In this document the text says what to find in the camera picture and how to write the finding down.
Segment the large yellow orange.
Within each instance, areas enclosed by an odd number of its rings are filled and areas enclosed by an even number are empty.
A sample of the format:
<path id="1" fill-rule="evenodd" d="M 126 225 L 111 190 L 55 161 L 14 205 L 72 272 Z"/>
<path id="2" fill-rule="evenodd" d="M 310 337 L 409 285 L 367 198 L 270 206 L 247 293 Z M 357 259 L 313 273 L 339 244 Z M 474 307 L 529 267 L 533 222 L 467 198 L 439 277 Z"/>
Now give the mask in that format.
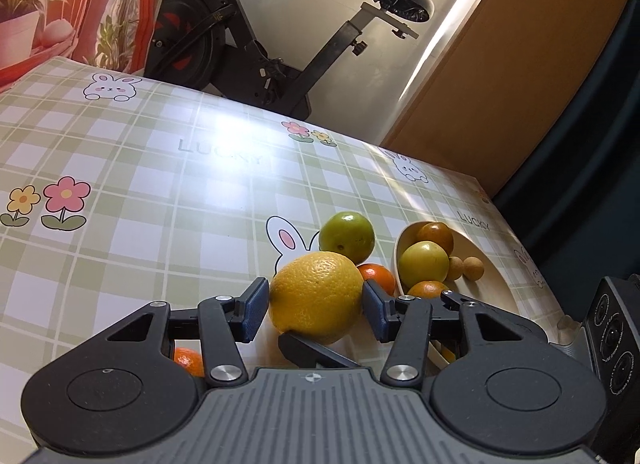
<path id="1" fill-rule="evenodd" d="M 270 284 L 269 315 L 276 330 L 331 345 L 361 313 L 363 278 L 348 258 L 314 251 L 280 269 Z"/>

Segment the small orange tangerine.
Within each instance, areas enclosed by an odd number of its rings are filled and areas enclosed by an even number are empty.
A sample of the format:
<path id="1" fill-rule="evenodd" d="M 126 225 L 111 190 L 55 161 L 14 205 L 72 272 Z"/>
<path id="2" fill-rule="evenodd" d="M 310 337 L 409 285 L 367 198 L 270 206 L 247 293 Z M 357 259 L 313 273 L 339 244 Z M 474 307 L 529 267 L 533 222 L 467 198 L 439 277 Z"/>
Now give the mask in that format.
<path id="1" fill-rule="evenodd" d="M 387 295 L 395 295 L 396 280 L 393 273 L 391 273 L 389 269 L 385 268 L 384 265 L 378 265 L 377 263 L 363 263 L 358 267 L 358 270 L 362 275 L 363 280 L 373 280 L 378 283 L 380 288 L 386 291 Z"/>

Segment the dark orange-green tangerine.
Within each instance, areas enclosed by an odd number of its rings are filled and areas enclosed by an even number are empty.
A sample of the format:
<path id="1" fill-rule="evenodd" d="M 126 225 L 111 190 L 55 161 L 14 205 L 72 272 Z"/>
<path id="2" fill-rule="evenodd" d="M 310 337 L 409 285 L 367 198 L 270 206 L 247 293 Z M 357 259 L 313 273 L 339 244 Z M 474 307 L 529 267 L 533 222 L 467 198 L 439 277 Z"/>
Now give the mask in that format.
<path id="1" fill-rule="evenodd" d="M 454 250 L 454 236 L 447 224 L 438 221 L 427 222 L 416 233 L 418 242 L 430 241 L 442 247 L 448 256 Z"/>

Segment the printed pink backdrop cloth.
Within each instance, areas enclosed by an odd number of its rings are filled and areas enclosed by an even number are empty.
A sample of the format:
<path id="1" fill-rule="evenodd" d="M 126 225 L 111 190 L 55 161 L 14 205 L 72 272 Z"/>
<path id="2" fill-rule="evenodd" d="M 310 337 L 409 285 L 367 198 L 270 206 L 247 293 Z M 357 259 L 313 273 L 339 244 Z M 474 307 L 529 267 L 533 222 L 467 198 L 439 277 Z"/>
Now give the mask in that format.
<path id="1" fill-rule="evenodd" d="M 1 86 L 52 57 L 141 72 L 162 0 L 1 0 Z"/>

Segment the orange-brown tangerine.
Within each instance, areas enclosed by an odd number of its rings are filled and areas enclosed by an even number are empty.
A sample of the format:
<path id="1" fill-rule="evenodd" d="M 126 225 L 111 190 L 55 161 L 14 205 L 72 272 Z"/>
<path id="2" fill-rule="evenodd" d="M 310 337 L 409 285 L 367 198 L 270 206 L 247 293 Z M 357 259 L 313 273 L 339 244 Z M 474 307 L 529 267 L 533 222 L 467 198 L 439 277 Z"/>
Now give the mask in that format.
<path id="1" fill-rule="evenodd" d="M 444 291 L 448 291 L 448 286 L 445 283 L 431 280 L 421 281 L 411 286 L 408 291 L 410 296 L 435 299 L 438 298 Z"/>

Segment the orange kumquat mandarin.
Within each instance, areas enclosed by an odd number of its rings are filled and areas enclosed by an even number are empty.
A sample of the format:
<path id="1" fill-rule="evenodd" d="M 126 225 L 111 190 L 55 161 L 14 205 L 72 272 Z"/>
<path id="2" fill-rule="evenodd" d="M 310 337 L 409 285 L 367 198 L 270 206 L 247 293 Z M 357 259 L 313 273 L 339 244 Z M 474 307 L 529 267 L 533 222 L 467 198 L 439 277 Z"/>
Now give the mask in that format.
<path id="1" fill-rule="evenodd" d="M 177 347 L 174 350 L 174 361 L 194 377 L 203 378 L 205 376 L 203 358 L 196 350 Z"/>

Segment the green citrus fruit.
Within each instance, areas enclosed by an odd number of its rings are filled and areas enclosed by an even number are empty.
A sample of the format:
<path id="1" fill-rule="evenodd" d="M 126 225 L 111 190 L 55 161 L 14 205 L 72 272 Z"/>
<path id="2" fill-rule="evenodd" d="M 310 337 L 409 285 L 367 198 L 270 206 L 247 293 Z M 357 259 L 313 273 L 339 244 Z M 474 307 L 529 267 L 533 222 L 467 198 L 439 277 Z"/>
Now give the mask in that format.
<path id="1" fill-rule="evenodd" d="M 375 247 L 375 233 L 368 218 L 356 211 L 341 211 L 332 216 L 319 232 L 319 248 L 350 259 L 355 265 L 365 262 Z"/>

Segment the wooden wardrobe panel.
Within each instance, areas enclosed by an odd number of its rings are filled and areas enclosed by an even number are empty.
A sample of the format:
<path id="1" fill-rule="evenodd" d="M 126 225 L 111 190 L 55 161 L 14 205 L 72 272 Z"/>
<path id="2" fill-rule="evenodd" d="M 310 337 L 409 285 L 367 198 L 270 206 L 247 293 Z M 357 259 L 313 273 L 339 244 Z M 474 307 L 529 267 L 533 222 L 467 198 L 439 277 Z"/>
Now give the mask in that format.
<path id="1" fill-rule="evenodd" d="M 383 147 L 495 195 L 570 103 L 627 0 L 480 0 Z"/>

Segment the yellow-green round fruit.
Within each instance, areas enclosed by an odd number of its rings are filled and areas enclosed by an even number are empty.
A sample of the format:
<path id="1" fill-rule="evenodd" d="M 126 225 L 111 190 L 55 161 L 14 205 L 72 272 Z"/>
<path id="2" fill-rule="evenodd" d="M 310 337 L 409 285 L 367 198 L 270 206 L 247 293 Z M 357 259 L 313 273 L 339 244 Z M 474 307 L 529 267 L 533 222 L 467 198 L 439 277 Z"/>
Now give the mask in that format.
<path id="1" fill-rule="evenodd" d="M 399 256 L 397 270 L 406 288 L 422 281 L 444 282 L 449 271 L 449 256 L 432 241 L 417 242 Z"/>

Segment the dark teal curtain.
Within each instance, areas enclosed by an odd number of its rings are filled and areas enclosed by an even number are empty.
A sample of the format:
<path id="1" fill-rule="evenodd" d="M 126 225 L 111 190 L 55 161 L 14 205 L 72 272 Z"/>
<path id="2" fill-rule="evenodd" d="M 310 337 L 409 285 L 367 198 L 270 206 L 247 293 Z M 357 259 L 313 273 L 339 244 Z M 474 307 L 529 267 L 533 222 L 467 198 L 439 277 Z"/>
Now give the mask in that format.
<path id="1" fill-rule="evenodd" d="M 639 0 L 494 203 L 575 320 L 602 277 L 639 271 Z"/>

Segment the small brown longan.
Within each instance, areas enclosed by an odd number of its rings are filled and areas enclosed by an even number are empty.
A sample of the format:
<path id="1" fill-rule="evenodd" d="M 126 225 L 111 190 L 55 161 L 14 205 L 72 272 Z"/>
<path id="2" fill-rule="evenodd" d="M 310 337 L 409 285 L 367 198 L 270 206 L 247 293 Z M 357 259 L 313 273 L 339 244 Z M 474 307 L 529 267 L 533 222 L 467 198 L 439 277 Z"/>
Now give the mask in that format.
<path id="1" fill-rule="evenodd" d="M 470 281 L 480 280 L 485 273 L 485 265 L 482 259 L 477 257 L 466 257 L 463 260 L 464 270 L 463 275 L 465 279 Z"/>

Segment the beige plate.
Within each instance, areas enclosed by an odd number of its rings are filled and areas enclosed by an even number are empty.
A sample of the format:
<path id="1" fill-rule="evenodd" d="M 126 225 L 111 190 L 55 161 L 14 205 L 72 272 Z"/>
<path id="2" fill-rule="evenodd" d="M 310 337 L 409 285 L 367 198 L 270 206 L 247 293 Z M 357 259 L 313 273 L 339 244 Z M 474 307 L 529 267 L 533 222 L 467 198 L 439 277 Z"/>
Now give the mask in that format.
<path id="1" fill-rule="evenodd" d="M 510 287 L 488 257 L 442 221 L 409 224 L 395 243 L 392 272 L 396 294 L 439 299 L 455 291 L 517 313 Z"/>

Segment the black exercise bike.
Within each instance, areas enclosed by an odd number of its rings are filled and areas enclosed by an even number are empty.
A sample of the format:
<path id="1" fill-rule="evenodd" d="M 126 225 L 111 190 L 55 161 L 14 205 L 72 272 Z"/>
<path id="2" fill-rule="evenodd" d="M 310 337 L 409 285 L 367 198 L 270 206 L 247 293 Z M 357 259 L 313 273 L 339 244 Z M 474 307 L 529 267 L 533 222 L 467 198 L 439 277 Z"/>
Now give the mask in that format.
<path id="1" fill-rule="evenodd" d="M 311 89 L 346 52 L 360 55 L 364 30 L 375 20 L 400 38 L 434 15 L 432 0 L 370 0 L 338 26 L 307 63 L 293 52 L 315 46 L 311 29 L 326 14 L 288 0 L 162 0 L 144 65 L 145 77 L 305 120 Z"/>

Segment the green plaid tablecloth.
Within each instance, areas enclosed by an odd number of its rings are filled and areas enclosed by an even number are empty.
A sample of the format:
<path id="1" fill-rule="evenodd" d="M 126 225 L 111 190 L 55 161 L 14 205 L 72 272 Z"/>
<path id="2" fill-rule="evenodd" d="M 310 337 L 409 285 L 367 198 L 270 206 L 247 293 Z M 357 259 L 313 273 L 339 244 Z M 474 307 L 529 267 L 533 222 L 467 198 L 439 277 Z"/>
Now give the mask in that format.
<path id="1" fill-rule="evenodd" d="M 366 216 L 390 267 L 404 228 L 445 222 L 555 343 L 573 333 L 533 259 L 472 177 L 315 125 L 137 78 L 88 97 L 99 69 L 48 60 L 1 94 L 1 195 L 63 178 L 88 190 L 71 232 L 47 207 L 1 230 L 1 458 L 34 450 L 21 394 L 41 366 L 152 300 L 192 308 L 242 293 L 312 250 L 329 217 Z"/>

